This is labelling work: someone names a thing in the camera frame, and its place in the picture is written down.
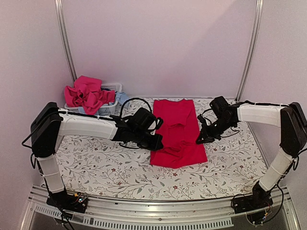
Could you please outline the red t-shirt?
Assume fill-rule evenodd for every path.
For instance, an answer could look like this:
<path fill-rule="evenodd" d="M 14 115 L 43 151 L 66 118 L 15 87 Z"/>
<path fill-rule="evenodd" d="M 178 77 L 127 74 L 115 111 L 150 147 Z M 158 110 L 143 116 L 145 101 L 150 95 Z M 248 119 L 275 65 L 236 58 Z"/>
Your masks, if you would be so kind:
<path fill-rule="evenodd" d="M 172 169 L 208 161 L 204 145 L 197 144 L 200 129 L 194 102 L 155 100 L 153 114 L 163 119 L 156 131 L 163 136 L 163 148 L 151 151 L 150 164 Z"/>

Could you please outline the white plastic laundry basket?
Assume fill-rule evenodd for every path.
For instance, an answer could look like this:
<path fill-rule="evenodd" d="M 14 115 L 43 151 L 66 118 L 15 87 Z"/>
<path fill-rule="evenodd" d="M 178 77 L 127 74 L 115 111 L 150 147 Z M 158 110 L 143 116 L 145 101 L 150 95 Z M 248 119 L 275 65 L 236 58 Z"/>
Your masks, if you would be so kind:
<path fill-rule="evenodd" d="M 122 92 L 122 84 L 120 83 L 102 84 L 101 89 L 106 91 L 115 91 L 115 93 L 118 93 Z M 118 105 L 119 103 L 117 100 L 115 100 L 111 104 L 103 105 L 101 108 L 99 108 L 99 110 L 95 113 L 95 115 L 100 115 L 100 116 L 114 115 L 118 108 Z M 72 112 L 85 114 L 85 111 L 82 107 L 68 107 L 67 104 L 65 104 L 64 108 Z"/>

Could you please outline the right aluminium frame post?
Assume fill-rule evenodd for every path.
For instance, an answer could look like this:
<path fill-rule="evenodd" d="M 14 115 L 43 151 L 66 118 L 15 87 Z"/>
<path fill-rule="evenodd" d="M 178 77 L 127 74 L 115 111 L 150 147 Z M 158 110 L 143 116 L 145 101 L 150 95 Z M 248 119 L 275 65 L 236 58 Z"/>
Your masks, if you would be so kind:
<path fill-rule="evenodd" d="M 249 71 L 251 68 L 252 60 L 254 57 L 256 45 L 257 45 L 257 39 L 260 31 L 260 25 L 261 25 L 261 18 L 262 18 L 262 12 L 263 12 L 263 0 L 257 0 L 256 1 L 256 8 L 255 8 L 255 15 L 253 20 L 253 26 L 252 26 L 252 32 L 251 32 L 251 38 L 248 46 L 248 52 L 246 61 L 244 64 L 242 77 L 240 80 L 239 88 L 236 94 L 236 101 L 240 101 L 248 80 Z"/>

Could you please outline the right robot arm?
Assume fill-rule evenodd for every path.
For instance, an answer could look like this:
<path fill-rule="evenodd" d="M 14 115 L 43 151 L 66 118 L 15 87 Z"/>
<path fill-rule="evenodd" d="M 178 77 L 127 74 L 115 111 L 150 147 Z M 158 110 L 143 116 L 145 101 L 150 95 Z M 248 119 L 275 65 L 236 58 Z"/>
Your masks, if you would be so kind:
<path fill-rule="evenodd" d="M 193 181 L 203 197 L 251 193 L 267 171 L 280 143 L 280 129 L 271 125 L 240 122 L 221 140 L 205 144 L 208 162 L 197 165 Z"/>

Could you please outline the dark blue garment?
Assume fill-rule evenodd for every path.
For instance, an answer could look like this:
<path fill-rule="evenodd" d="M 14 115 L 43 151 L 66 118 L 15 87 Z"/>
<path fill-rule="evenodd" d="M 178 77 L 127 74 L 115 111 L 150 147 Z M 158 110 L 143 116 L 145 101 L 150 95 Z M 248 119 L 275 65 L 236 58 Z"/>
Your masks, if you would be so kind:
<path fill-rule="evenodd" d="M 101 91 L 115 91 L 115 90 L 108 89 L 108 88 L 101 88 Z"/>

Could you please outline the front aluminium rail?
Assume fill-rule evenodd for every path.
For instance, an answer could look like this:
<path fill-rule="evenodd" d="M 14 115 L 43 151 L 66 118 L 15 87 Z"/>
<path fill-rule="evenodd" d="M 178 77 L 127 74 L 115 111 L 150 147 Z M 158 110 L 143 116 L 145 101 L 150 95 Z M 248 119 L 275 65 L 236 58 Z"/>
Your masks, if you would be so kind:
<path fill-rule="evenodd" d="M 235 211 L 232 197 L 185 201 L 128 200 L 90 196 L 84 213 L 61 212 L 47 204 L 47 190 L 33 186 L 23 230 L 300 230 L 286 187 L 271 192 L 273 204 Z"/>

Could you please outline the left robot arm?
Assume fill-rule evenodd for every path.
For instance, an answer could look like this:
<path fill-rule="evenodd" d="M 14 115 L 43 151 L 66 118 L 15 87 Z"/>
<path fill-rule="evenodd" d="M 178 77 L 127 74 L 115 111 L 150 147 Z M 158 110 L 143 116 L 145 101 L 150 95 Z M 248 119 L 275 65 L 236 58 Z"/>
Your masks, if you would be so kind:
<path fill-rule="evenodd" d="M 96 137 L 115 142 L 135 143 L 140 149 L 157 151 L 163 148 L 162 135 L 156 131 L 163 124 L 151 109 L 139 108 L 129 116 L 97 116 L 74 113 L 48 103 L 31 124 L 30 149 L 38 161 L 52 199 L 61 208 L 71 204 L 59 172 L 55 153 L 64 136 Z"/>

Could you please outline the pink garment in basket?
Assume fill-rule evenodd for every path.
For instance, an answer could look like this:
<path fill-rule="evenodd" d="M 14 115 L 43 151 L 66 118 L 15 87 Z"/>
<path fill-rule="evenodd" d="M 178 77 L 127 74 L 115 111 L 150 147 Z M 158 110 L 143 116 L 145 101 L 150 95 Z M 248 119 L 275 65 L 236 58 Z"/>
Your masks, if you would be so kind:
<path fill-rule="evenodd" d="M 65 102 L 68 107 L 82 107 L 87 115 L 95 115 L 103 105 L 115 101 L 114 90 L 102 90 L 102 81 L 80 76 L 74 86 L 64 89 Z"/>

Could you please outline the light blue cloth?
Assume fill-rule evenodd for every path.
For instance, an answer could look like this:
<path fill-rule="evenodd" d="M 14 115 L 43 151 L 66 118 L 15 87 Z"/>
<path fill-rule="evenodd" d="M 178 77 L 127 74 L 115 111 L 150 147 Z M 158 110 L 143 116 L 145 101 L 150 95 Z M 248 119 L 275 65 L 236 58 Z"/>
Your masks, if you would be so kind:
<path fill-rule="evenodd" d="M 125 92 L 116 92 L 115 100 L 112 103 L 104 104 L 102 107 L 98 109 L 95 113 L 96 115 L 109 115 L 114 114 L 116 111 L 117 105 L 123 105 L 129 99 Z"/>

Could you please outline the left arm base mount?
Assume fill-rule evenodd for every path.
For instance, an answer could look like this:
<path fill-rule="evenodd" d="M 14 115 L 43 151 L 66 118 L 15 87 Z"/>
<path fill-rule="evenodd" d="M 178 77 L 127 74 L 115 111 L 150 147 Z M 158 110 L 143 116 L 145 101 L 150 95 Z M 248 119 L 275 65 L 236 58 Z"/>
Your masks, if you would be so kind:
<path fill-rule="evenodd" d="M 88 205 L 88 196 L 80 192 L 68 194 L 66 190 L 58 193 L 49 192 L 47 205 L 84 214 Z"/>

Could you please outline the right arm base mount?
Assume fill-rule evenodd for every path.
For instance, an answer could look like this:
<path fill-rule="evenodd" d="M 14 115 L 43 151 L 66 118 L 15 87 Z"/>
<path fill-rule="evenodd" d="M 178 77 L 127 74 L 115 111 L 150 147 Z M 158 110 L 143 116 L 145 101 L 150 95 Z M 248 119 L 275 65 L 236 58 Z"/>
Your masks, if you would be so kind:
<path fill-rule="evenodd" d="M 269 207 L 273 204 L 271 190 L 264 190 L 259 182 L 252 188 L 250 195 L 236 195 L 231 200 L 231 208 L 236 214 Z"/>

